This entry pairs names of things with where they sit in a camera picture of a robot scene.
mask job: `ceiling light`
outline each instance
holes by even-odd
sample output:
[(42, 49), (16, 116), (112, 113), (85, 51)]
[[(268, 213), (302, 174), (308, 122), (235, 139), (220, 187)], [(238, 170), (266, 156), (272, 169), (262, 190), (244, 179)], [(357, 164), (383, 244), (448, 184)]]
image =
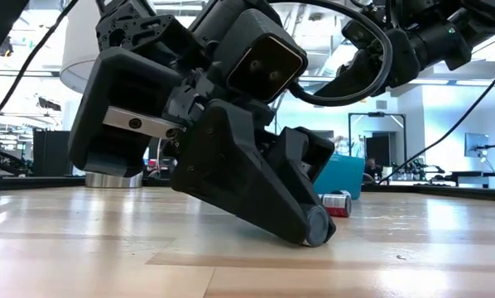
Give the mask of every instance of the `ceiling light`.
[(161, 12), (162, 10), (200, 11), (202, 9), (202, 7), (200, 5), (161, 5), (161, 4), (155, 5), (154, 8), (159, 12)]
[(332, 77), (318, 77), (318, 76), (308, 76), (308, 75), (303, 75), (299, 77), (300, 82), (311, 82), (311, 83), (326, 83), (326, 82), (332, 82), (334, 78)]
[[(0, 70), (0, 76), (11, 76), (11, 77), (14, 77), (14, 76), (17, 76), (17, 74), (19, 73), (19, 71), (15, 71), (15, 70)], [(25, 77), (28, 77), (28, 76), (33, 76), (33, 77), (55, 77), (53, 75), (53, 73), (51, 73), (50, 71), (26, 71), (25, 74), (23, 75)]]
[(447, 79), (413, 79), (408, 84), (447, 84)]
[(16, 145), (17, 141), (0, 140), (0, 144), (3, 145)]
[(492, 83), (490, 79), (485, 80), (459, 80), (457, 85), (460, 86), (489, 86)]

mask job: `power cable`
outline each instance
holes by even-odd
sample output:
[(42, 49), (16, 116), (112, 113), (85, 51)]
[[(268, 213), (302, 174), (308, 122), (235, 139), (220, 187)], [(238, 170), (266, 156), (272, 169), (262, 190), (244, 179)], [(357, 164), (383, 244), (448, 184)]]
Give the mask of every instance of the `power cable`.
[(485, 158), (485, 163), (488, 165), (488, 167), (493, 171), (494, 173), (494, 178), (495, 178), (495, 170), (494, 170), (494, 167), (493, 167), (493, 164), (490, 163), (490, 161), (488, 161), (488, 158)]
[(351, 19), (355, 20), (357, 23), (362, 25), (365, 29), (367, 29), (371, 34), (378, 39), (383, 49), (383, 59), (382, 66), (378, 71), (377, 77), (372, 81), (372, 83), (358, 91), (356, 94), (349, 94), (335, 98), (325, 98), (321, 96), (316, 96), (313, 94), (308, 94), (305, 90), (299, 85), (299, 83), (293, 82), (290, 84), (288, 88), (290, 93), (301, 99), (302, 101), (314, 105), (324, 106), (324, 107), (341, 107), (345, 105), (350, 105), (356, 103), (362, 99), (365, 99), (372, 94), (374, 94), (378, 89), (380, 89), (383, 84), (386, 82), (387, 76), (391, 72), (391, 66), (393, 62), (393, 47), (389, 37), (387, 37), (386, 33), (373, 21), (371, 21), (368, 17), (365, 17), (360, 12), (354, 11), (352, 8), (345, 7), (344, 5), (337, 4), (336, 2), (332, 2), (330, 0), (269, 0), (269, 3), (284, 3), (284, 2), (293, 2), (293, 3), (303, 3), (314, 5), (317, 7), (322, 7), (329, 9), (334, 12), (339, 12)]
[(404, 163), (402, 163), (400, 166), (398, 166), (390, 175), (388, 175), (387, 177), (380, 180), (380, 182), (378, 182), (378, 184), (381, 184), (382, 182), (387, 181), (389, 178), (391, 178), (393, 175), (395, 175), (395, 173), (397, 173), (400, 169), (404, 168), (408, 163), (410, 163), (411, 161), (413, 161), (414, 159), (416, 159), (418, 156), (422, 155), (426, 151), (430, 150), (431, 148), (437, 146), (445, 138), (447, 138), (450, 134), (452, 134), (452, 132), (454, 132), (454, 130), (464, 121), (464, 119), (466, 119), (466, 117), (469, 116), (469, 114), (478, 106), (478, 104), (481, 103), (481, 101), (485, 98), (485, 96), (487, 96), (487, 94), (490, 92), (490, 90), (492, 90), (494, 85), (495, 85), (495, 79), (492, 81), (492, 83), (490, 83), (490, 85), (485, 89), (485, 91), (483, 91), (483, 93), (479, 96), (479, 98), (476, 99), (476, 101), (472, 104), (472, 106), (464, 113), (463, 117), (461, 117), (461, 119), (456, 124), (454, 124), (454, 126), (448, 132), (446, 132), (446, 134), (444, 136), (442, 136), (439, 140), (435, 141), (433, 144), (429, 145), (428, 147), (422, 149), (421, 151), (416, 153), (414, 156), (410, 157), (407, 161), (404, 161)]
[(100, 14), (104, 14), (106, 12), (106, 4), (104, 0), (95, 0), (97, 3), (97, 7), (99, 8)]
[(7, 94), (5, 95), (4, 99), (0, 103), (0, 112), (2, 109), (7, 105), (8, 101), (14, 94), (14, 91), (16, 91), (17, 86), (19, 85), (19, 82), (22, 80), (23, 75), (25, 75), (26, 69), (29, 67), (31, 62), (34, 60), (34, 57), (38, 54), (38, 52), (43, 48), (45, 43), (49, 40), (50, 36), (56, 31), (60, 23), (64, 20), (64, 18), (69, 14), (71, 9), (74, 7), (74, 5), (78, 2), (79, 0), (71, 0), (69, 4), (64, 8), (62, 13), (56, 18), (55, 24), (49, 28), (47, 33), (41, 38), (40, 42), (34, 47), (32, 50), (31, 54), (26, 58), (25, 62), (23, 63), (23, 66), (20, 68), (19, 72), (17, 73), (17, 77), (14, 79), (14, 82), (12, 83), (12, 86), (8, 90)]

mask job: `teal box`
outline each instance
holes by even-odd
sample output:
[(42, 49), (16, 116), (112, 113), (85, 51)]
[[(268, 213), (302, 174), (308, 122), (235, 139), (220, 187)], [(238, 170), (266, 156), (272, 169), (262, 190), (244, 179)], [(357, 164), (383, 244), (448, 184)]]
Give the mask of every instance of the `teal box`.
[(347, 190), (352, 199), (359, 199), (362, 192), (363, 158), (334, 154), (314, 183), (318, 195)]

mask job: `red soda can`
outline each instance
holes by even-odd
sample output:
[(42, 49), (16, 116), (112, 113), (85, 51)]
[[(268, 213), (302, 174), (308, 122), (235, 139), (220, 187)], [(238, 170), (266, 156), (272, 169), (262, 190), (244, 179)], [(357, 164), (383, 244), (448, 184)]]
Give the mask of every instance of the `red soda can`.
[(347, 218), (352, 209), (350, 194), (346, 191), (342, 194), (320, 195), (321, 202), (330, 216)]

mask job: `light wood floor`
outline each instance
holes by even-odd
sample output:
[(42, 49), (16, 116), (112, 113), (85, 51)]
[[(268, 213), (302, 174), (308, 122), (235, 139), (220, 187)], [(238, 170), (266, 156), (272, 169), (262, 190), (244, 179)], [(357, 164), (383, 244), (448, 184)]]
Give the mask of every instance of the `light wood floor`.
[(321, 248), (167, 189), (0, 194), (0, 298), (495, 297), (495, 203), (365, 194)]

